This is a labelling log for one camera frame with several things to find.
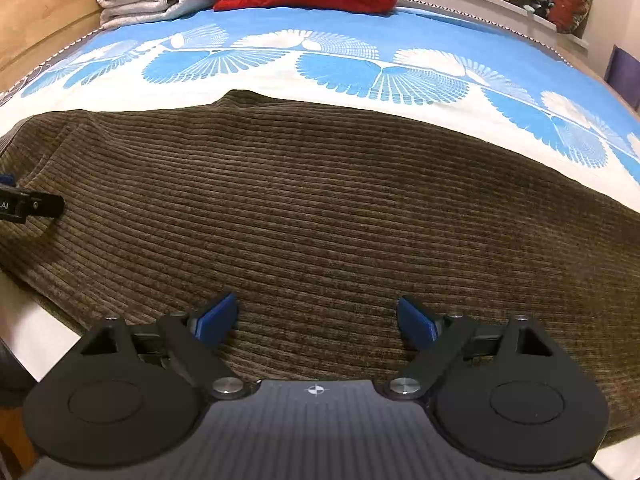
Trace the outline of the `dark brown corduroy pants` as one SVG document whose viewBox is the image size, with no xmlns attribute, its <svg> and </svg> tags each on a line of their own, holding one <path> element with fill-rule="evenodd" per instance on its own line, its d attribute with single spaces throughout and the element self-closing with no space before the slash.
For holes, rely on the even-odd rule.
<svg viewBox="0 0 640 480">
<path fill-rule="evenodd" d="M 524 156 L 415 120 L 232 91 L 176 110 L 66 110 L 1 143 L 56 220 L 1 227 L 1 264 L 71 326 L 241 312 L 248 378 L 390 377 L 409 295 L 483 321 L 526 313 L 594 378 L 608 440 L 639 430 L 639 216 Z"/>
</svg>

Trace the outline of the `wooden headboard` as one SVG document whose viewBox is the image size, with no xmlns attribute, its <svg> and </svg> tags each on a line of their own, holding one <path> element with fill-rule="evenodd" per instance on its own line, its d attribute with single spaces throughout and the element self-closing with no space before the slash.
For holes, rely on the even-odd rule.
<svg viewBox="0 0 640 480">
<path fill-rule="evenodd" d="M 1 0 L 1 89 L 99 27 L 96 0 Z"/>
</svg>

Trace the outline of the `blue white patterned bedsheet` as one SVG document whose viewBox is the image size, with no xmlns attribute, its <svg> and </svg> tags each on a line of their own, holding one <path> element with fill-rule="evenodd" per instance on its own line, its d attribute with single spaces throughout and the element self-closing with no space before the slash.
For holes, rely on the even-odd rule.
<svg viewBox="0 0 640 480">
<path fill-rule="evenodd" d="M 639 121 L 603 84 L 533 39 L 416 3 L 387 15 L 203 11 L 97 32 L 1 101 L 1 143 L 50 112 L 203 106 L 232 91 L 372 110 L 539 162 L 639 215 Z M 11 479 L 600 479 L 610 406 L 526 313 L 477 322 L 424 398 L 390 377 L 248 378 L 236 400 L 192 385 L 158 320 L 73 327 L 1 265 L 1 436 Z M 239 321 L 224 337 L 216 356 Z M 202 307 L 184 312 L 187 315 Z"/>
</svg>

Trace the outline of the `purple bag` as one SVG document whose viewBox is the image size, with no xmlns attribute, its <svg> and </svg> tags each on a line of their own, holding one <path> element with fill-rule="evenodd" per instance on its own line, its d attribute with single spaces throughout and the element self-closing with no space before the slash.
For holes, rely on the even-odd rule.
<svg viewBox="0 0 640 480">
<path fill-rule="evenodd" d="M 639 110 L 639 60 L 619 46 L 614 46 L 605 71 L 604 80 L 634 110 Z"/>
</svg>

